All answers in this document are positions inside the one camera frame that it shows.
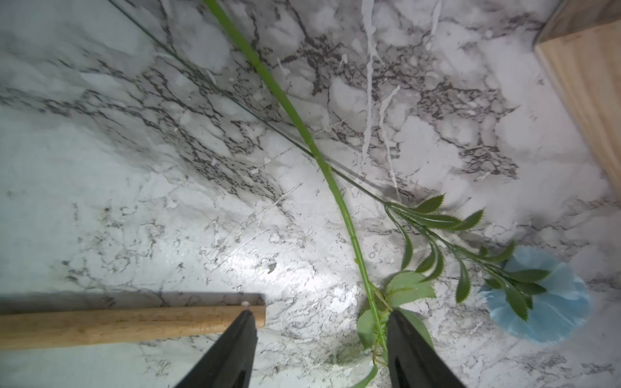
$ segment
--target green leaf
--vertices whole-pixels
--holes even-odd
[[[369,372],[369,374],[366,375],[366,377],[364,379],[362,379],[361,381],[356,383],[351,388],[365,388],[367,385],[369,385],[371,380],[373,380],[375,378],[375,375],[377,375],[377,373],[378,373],[378,367],[376,365],[374,365],[373,369],[371,369],[371,372]]]
[[[390,310],[382,311],[381,314],[379,315],[379,320],[382,323],[388,323],[388,321],[390,320],[390,313],[391,313]]]
[[[533,297],[531,295],[526,295],[526,307],[528,307],[529,310],[533,309]]]
[[[483,279],[485,280],[485,284],[491,289],[499,290],[502,288],[502,284],[500,284],[496,279]]]
[[[397,211],[408,222],[419,223],[435,229],[451,229],[461,223],[460,219],[445,214],[416,214]]]
[[[427,276],[425,279],[421,280],[421,282],[427,282],[429,280],[437,279],[444,270],[444,256],[442,255],[442,251],[438,249],[438,262],[435,265],[433,271]]]
[[[462,303],[468,295],[470,295],[470,275],[468,274],[468,269],[464,264],[463,260],[459,257],[455,257],[457,261],[460,263],[460,281],[457,284],[457,292],[455,293],[455,299],[457,303]]]
[[[396,274],[386,286],[384,297],[391,307],[423,298],[435,298],[435,291],[429,283],[421,283],[423,275],[416,272]]]
[[[422,274],[423,272],[429,271],[438,259],[438,252],[440,251],[440,249],[433,241],[429,241],[429,245],[431,246],[431,253],[429,253],[429,256],[427,256],[425,259],[423,259],[423,261],[420,262],[419,266],[416,267],[414,272]]]
[[[378,333],[375,327],[375,321],[373,320],[373,313],[371,310],[367,310],[358,318],[357,328],[360,342],[365,349],[368,349],[375,345],[378,340]]]
[[[528,320],[528,306],[526,299],[512,284],[505,282],[505,291],[507,292],[507,302],[517,314],[525,322]]]
[[[388,214],[388,217],[392,220],[392,222],[394,222],[397,229],[399,229],[399,231],[401,232],[403,239],[406,241],[406,250],[403,252],[403,260],[401,261],[401,269],[403,270],[408,266],[408,264],[410,264],[410,261],[412,260],[412,241],[410,240],[410,237],[407,235],[407,232],[403,228],[403,226],[401,226],[401,224],[397,222],[397,220],[394,218],[388,206],[384,206],[384,210],[386,211],[386,214]]]
[[[534,283],[544,280],[550,272],[544,269],[524,269],[523,271],[505,272],[504,274],[518,282]]]
[[[453,245],[453,249],[456,250],[457,252],[461,253],[462,255],[469,257],[471,259],[475,259],[475,260],[486,260],[487,258],[481,256],[480,253],[474,253],[474,252],[470,252],[469,250],[467,250],[466,248],[463,248],[459,245]]]
[[[515,282],[513,283],[513,285],[515,286],[515,288],[517,288],[519,291],[523,292],[526,295],[539,295],[547,291],[545,287],[542,287],[539,284],[535,283]]]
[[[433,341],[431,340],[431,335],[429,335],[429,331],[427,330],[427,327],[425,327],[423,321],[421,321],[420,318],[418,318],[416,314],[410,310],[399,309],[399,311],[401,311],[401,313],[403,314],[403,316],[405,316],[408,322],[410,322],[412,326],[414,326],[420,336],[425,339],[425,341],[429,344],[429,347],[433,349]]]
[[[509,245],[507,245],[507,248],[504,249],[504,251],[502,251],[499,255],[497,256],[490,256],[490,257],[484,257],[481,258],[482,260],[485,261],[490,261],[492,263],[498,263],[500,261],[506,261],[508,259],[511,258],[511,256],[513,256],[513,251],[515,250],[515,242],[512,241]]]
[[[431,213],[434,210],[437,210],[442,205],[443,201],[444,194],[442,194],[441,196],[431,197],[430,199],[427,199],[425,202],[418,205],[413,210],[417,213]]]
[[[452,227],[452,230],[468,230],[474,228],[483,218],[483,209],[478,212],[472,213],[467,219],[462,221],[459,225]]]

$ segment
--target wooden dowel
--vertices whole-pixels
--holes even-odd
[[[265,326],[265,306],[162,307],[0,315],[0,350],[59,348],[222,333],[243,310]]]

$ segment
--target white marble countertop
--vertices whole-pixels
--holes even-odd
[[[620,206],[533,54],[556,3],[225,2],[322,151],[366,187],[405,202],[445,192],[462,216],[485,207],[466,237],[539,246],[586,281],[591,319],[535,345],[500,331],[477,295],[456,306],[449,260],[438,298],[410,308],[471,388],[621,385]],[[121,4],[294,133],[199,1]],[[365,293],[312,160],[108,2],[4,1],[0,39],[2,311],[264,302],[252,387],[368,372]],[[340,184],[379,283],[399,269],[401,236]],[[174,386],[215,338],[3,352],[0,386]],[[373,384],[389,386],[386,370]]]

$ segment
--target blue flower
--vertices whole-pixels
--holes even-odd
[[[576,327],[586,322],[589,296],[584,281],[566,263],[531,246],[518,246],[507,261],[506,271],[545,269],[550,275],[539,282],[547,292],[533,296],[533,309],[524,322],[505,300],[503,290],[484,287],[489,314],[501,329],[518,338],[539,343],[555,343],[566,339]]]

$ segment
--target wooden block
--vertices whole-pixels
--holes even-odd
[[[535,51],[621,198],[621,0],[565,0]]]
[[[265,326],[265,306],[163,307],[0,315],[0,350],[138,342],[222,333],[243,310]]]

